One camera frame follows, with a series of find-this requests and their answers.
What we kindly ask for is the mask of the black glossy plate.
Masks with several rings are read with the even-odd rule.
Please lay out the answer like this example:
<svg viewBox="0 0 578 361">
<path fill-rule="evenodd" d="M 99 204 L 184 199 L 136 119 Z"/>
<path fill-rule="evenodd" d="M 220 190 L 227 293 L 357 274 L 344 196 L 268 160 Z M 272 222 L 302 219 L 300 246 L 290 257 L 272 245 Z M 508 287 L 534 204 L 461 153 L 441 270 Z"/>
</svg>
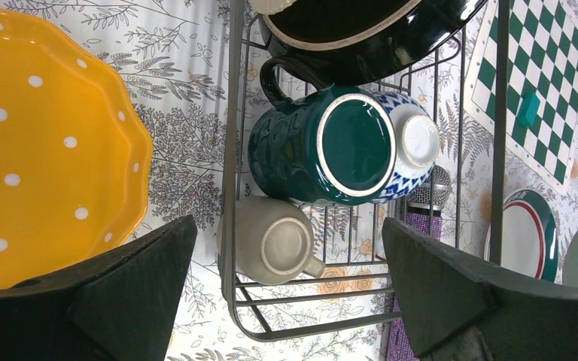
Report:
<svg viewBox="0 0 578 361">
<path fill-rule="evenodd" d="M 357 86 L 422 60 L 484 5 L 475 0 L 296 1 L 260 17 L 272 59 L 312 85 Z"/>
</svg>

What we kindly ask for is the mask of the dark green mug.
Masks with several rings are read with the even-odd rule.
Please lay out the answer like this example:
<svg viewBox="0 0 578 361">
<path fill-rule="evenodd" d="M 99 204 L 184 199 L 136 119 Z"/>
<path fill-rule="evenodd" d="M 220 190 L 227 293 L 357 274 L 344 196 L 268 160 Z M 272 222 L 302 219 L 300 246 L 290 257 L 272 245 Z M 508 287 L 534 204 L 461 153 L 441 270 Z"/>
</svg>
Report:
<svg viewBox="0 0 578 361">
<path fill-rule="evenodd" d="M 272 107 L 252 127 L 247 156 L 263 193 L 355 206 L 389 185 L 397 138 L 388 112 L 371 93 L 336 85 L 286 56 L 262 64 L 260 85 Z"/>
</svg>

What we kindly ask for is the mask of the blue white patterned bowl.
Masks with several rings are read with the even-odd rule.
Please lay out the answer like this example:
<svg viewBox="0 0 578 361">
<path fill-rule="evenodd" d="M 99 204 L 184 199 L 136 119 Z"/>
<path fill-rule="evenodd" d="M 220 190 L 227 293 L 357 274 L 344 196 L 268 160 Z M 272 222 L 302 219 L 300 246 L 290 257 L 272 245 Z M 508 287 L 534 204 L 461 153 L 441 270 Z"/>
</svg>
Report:
<svg viewBox="0 0 578 361">
<path fill-rule="evenodd" d="M 383 204 L 409 195 L 430 177 L 440 151 L 436 123 L 425 108 L 407 94 L 374 92 L 394 127 L 397 158 L 388 185 L 372 200 Z"/>
</svg>

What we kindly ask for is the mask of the teal block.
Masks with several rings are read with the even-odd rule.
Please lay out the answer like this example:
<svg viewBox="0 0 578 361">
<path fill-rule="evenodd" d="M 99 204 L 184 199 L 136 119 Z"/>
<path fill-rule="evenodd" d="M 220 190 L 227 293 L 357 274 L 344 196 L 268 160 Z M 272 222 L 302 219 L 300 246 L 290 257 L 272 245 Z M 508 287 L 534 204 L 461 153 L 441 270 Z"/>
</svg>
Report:
<svg viewBox="0 0 578 361">
<path fill-rule="evenodd" d="M 525 93 L 516 113 L 516 121 L 525 128 L 533 126 L 540 106 L 540 99 L 535 92 Z"/>
</svg>

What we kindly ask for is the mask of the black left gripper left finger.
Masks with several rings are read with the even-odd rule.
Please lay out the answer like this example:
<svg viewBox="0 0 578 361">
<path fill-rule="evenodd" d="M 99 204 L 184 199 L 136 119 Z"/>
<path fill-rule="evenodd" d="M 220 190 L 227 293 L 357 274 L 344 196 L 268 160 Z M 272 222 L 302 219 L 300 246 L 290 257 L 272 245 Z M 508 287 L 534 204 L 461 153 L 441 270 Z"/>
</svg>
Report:
<svg viewBox="0 0 578 361">
<path fill-rule="evenodd" d="M 162 360 L 197 237 L 190 215 L 0 290 L 0 360 Z"/>
</svg>

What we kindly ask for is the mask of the small beige cup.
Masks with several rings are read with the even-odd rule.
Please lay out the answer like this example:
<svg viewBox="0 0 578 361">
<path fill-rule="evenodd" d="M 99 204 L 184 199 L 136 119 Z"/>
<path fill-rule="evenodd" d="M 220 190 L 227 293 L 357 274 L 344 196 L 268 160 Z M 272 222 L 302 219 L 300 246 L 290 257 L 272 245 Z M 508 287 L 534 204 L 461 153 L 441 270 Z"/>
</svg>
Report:
<svg viewBox="0 0 578 361">
<path fill-rule="evenodd" d="M 319 278 L 325 263 L 313 255 L 307 216 L 290 202 L 265 196 L 236 201 L 236 271 L 264 285 L 285 284 L 303 273 Z"/>
</svg>

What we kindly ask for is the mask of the floral table mat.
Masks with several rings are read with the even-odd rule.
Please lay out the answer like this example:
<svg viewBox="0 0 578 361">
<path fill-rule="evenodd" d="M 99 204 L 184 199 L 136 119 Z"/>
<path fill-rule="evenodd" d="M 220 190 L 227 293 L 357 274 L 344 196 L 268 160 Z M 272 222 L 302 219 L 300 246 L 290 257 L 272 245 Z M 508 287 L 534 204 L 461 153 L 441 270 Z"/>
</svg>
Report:
<svg viewBox="0 0 578 361">
<path fill-rule="evenodd" d="M 288 341 L 261 343 L 239 331 L 221 295 L 215 233 L 221 210 L 221 181 L 226 134 L 229 1 L 0 1 L 1 8 L 50 21 L 86 50 L 116 68 L 136 113 L 151 134 L 154 153 L 146 216 L 133 241 L 179 217 L 191 215 L 198 228 L 193 257 L 171 337 L 151 353 L 127 353 L 120 360 L 386 360 L 388 328 L 374 324 Z M 429 111 L 439 102 L 440 165 L 458 167 L 459 59 L 440 65 L 439 95 L 432 93 L 432 72 L 412 76 L 413 96 Z M 554 207 L 563 256 L 578 228 L 578 128 L 572 149 L 566 195 L 559 195 L 519 158 L 507 154 L 504 192 L 520 186 L 545 191 Z M 460 248 L 482 255 L 491 216 L 492 135 L 465 115 L 462 156 Z M 327 236 L 327 263 L 351 266 L 326 269 L 325 277 L 360 276 L 384 271 L 359 265 L 373 252 L 373 221 L 381 229 L 387 205 L 306 207 L 316 247 Z M 274 329 L 313 326 L 368 316 L 392 307 L 393 295 L 375 294 L 288 305 L 265 305 Z"/>
</svg>

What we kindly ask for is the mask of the green white chessboard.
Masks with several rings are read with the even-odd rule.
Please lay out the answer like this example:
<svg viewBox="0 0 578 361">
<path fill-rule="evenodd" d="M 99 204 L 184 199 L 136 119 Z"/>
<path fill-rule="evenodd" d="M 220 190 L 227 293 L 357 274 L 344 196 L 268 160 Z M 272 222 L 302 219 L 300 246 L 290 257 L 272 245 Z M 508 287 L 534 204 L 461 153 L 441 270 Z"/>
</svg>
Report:
<svg viewBox="0 0 578 361">
<path fill-rule="evenodd" d="M 510 3 L 507 149 L 563 194 L 578 128 L 578 21 L 560 1 Z M 525 93 L 540 99 L 533 126 L 516 113 Z"/>
</svg>

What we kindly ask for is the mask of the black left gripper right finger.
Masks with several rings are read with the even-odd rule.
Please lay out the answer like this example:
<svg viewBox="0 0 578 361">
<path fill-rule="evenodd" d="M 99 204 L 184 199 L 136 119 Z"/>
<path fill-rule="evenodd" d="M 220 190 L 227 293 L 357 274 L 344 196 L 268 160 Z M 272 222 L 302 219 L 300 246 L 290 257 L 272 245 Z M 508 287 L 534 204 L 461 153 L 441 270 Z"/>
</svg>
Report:
<svg viewBox="0 0 578 361">
<path fill-rule="evenodd" d="M 422 360 L 578 360 L 578 288 L 530 278 L 388 218 L 382 240 Z"/>
</svg>

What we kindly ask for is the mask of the yellow polka dot plate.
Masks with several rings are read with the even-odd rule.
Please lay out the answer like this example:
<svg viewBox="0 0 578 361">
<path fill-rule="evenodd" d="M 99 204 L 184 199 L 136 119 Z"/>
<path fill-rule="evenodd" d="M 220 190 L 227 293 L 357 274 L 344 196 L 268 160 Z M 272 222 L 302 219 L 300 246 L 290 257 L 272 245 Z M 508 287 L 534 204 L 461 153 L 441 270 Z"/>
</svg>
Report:
<svg viewBox="0 0 578 361">
<path fill-rule="evenodd" d="M 0 8 L 0 289 L 122 245 L 148 208 L 152 153 L 110 65 Z"/>
</svg>

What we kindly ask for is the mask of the white plate green red rim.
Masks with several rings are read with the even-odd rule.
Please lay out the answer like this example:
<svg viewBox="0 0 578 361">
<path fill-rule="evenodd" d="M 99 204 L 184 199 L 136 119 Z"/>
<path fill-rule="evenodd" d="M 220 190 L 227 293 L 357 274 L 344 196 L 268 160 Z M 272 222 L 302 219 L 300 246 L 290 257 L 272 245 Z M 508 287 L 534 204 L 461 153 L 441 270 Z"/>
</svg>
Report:
<svg viewBox="0 0 578 361">
<path fill-rule="evenodd" d="M 503 268 L 543 281 L 555 281 L 559 241 L 554 214 L 535 190 L 520 189 L 503 204 Z"/>
</svg>

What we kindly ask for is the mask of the purple glitter microphone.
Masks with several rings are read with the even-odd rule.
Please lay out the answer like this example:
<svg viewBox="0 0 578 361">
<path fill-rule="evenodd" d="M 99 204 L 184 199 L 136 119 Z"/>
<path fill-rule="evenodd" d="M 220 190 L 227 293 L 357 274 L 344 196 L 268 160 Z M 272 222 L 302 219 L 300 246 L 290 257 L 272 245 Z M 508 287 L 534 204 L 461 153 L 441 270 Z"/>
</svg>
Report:
<svg viewBox="0 0 578 361">
<path fill-rule="evenodd" d="M 440 240 L 443 221 L 441 212 L 451 193 L 450 174 L 443 167 L 435 165 L 431 176 L 407 196 L 405 223 L 421 232 L 431 231 L 431 235 Z M 402 319 L 391 322 L 386 360 L 417 360 Z"/>
</svg>

